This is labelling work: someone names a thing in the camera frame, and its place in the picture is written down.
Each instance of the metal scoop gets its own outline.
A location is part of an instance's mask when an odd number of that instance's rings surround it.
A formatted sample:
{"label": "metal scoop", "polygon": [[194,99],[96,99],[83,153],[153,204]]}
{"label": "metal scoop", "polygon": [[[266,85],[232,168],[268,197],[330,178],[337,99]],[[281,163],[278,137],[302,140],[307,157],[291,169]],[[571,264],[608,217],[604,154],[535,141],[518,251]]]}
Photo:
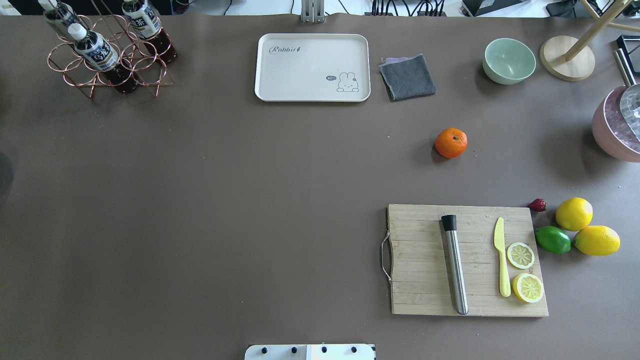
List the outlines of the metal scoop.
{"label": "metal scoop", "polygon": [[638,141],[640,141],[640,85],[636,83],[636,79],[631,73],[631,68],[622,49],[617,49],[614,52],[614,57],[620,68],[622,79],[625,81],[625,85],[627,85],[627,89],[622,93],[622,97],[620,98],[620,112],[631,128],[631,131]]}

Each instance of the black muddler tip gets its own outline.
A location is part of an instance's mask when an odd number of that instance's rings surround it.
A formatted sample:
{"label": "black muddler tip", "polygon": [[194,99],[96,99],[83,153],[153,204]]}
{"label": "black muddler tip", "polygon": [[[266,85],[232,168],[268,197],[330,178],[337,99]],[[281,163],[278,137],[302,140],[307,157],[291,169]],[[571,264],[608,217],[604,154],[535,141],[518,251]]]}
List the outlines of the black muddler tip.
{"label": "black muddler tip", "polygon": [[442,217],[442,227],[444,231],[456,230],[456,215],[445,215]]}

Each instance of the bottle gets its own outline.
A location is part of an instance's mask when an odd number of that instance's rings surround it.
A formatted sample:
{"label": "bottle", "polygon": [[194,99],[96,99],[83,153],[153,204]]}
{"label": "bottle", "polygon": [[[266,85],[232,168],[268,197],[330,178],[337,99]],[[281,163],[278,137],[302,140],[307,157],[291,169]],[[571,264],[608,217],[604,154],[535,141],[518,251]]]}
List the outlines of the bottle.
{"label": "bottle", "polygon": [[[178,57],[169,36],[164,32],[160,19],[147,0],[124,0],[122,12],[129,19],[131,27],[140,39],[151,43],[156,48],[160,59],[170,63]],[[145,46],[150,53],[153,53],[153,47],[146,42]]]}
{"label": "bottle", "polygon": [[44,9],[44,16],[47,22],[58,35],[66,40],[69,36],[67,29],[72,24],[82,24],[76,12],[71,6],[59,3],[57,0],[38,0]]}
{"label": "bottle", "polygon": [[100,33],[90,31],[80,24],[69,26],[69,35],[76,41],[75,50],[97,71],[101,72],[113,87],[126,94],[138,86],[138,75],[122,66],[120,56]]}

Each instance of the lime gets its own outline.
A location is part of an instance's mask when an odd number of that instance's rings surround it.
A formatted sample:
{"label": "lime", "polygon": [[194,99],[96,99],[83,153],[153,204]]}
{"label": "lime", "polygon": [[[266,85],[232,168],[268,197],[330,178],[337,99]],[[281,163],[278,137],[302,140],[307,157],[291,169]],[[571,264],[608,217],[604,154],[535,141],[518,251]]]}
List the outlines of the lime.
{"label": "lime", "polygon": [[556,210],[556,222],[569,231],[584,229],[592,218],[593,206],[581,197],[566,199]]}
{"label": "lime", "polygon": [[520,274],[513,278],[511,285],[516,297],[524,302],[538,302],[545,293],[542,281],[533,274]]}
{"label": "lime", "polygon": [[620,237],[610,227],[587,226],[573,238],[575,247],[587,255],[609,255],[620,249]]}
{"label": "lime", "polygon": [[555,226],[543,226],[536,230],[536,241],[541,248],[562,254],[571,250],[569,236]]}
{"label": "lime", "polygon": [[509,259],[509,262],[513,266],[519,269],[528,269],[533,265],[536,256],[527,244],[512,243],[507,249],[507,259]]}

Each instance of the gray tabletop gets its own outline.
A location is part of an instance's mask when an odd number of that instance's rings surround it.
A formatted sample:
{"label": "gray tabletop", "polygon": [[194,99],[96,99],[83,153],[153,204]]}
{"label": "gray tabletop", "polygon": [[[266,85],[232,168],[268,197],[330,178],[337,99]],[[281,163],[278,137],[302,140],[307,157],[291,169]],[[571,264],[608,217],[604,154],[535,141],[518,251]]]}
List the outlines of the gray tabletop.
{"label": "gray tabletop", "polygon": [[[164,18],[176,85],[157,99],[101,88],[88,100],[47,68],[56,39],[43,18],[0,17],[0,163],[13,177],[0,197],[0,357],[242,359],[252,344],[327,342],[374,343],[378,359],[637,358],[640,165],[591,134],[596,107],[623,84],[610,44],[620,32],[592,41],[585,81],[538,61],[501,86],[481,68],[491,40],[519,39],[538,57],[546,39],[592,22],[299,19]],[[363,35],[370,98],[260,101],[257,42],[278,32]],[[436,94],[392,102],[378,59],[419,53]],[[469,147],[444,160],[433,140],[450,126]],[[603,258],[541,250],[549,317],[391,314],[379,255],[388,204],[544,197],[540,226],[573,196],[622,246]]]}

